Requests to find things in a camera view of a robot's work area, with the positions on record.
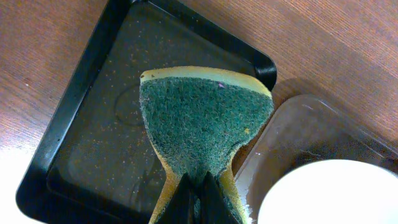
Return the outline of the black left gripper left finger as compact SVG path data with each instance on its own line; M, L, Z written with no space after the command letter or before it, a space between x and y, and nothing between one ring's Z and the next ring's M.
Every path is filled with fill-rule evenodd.
M184 174L169 204L156 224L194 224L195 191L187 174Z

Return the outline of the black rectangular tray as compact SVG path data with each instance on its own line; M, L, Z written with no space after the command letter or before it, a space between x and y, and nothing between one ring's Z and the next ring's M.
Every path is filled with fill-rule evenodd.
M165 172L139 109L143 71L215 67L268 87L270 57L179 1L109 1L16 193L45 223L147 223Z

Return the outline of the brown serving tray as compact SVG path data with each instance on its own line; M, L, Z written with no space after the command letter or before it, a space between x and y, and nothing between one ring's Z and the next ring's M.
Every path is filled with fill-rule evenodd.
M257 223L262 198L280 178L327 159L361 161L397 172L397 149L327 101L299 95L282 103L235 176L250 223Z

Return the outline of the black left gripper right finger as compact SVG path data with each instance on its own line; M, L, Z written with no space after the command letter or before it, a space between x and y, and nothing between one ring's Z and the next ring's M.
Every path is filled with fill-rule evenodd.
M199 188L200 224L238 224L228 210L215 178L207 172Z

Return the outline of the green yellow sponge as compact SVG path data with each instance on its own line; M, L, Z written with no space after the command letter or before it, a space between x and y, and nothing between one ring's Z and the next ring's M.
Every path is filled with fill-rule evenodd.
M183 177L199 189L210 174L227 214L248 223L232 161L274 110L268 87L250 75L219 68L160 68L142 73L139 101L146 133L166 173L150 222L165 216Z

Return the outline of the white plate with sauce smear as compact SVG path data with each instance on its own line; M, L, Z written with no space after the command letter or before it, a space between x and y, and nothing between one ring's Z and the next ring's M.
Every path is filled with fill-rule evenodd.
M359 161L313 162L268 191L258 223L397 224L397 175Z

